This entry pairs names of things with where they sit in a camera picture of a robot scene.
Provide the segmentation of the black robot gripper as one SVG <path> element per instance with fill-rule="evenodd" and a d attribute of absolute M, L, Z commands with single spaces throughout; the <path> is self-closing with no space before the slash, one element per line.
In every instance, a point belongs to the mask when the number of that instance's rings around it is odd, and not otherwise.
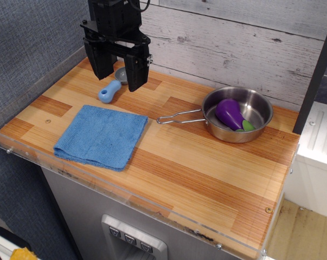
<path fill-rule="evenodd" d="M 89 1 L 91 19 L 82 20 L 84 47 L 93 72 L 102 80 L 114 72 L 117 57 L 124 58 L 130 92 L 146 84 L 152 55 L 150 38 L 140 31 L 142 13 L 140 1 Z"/>

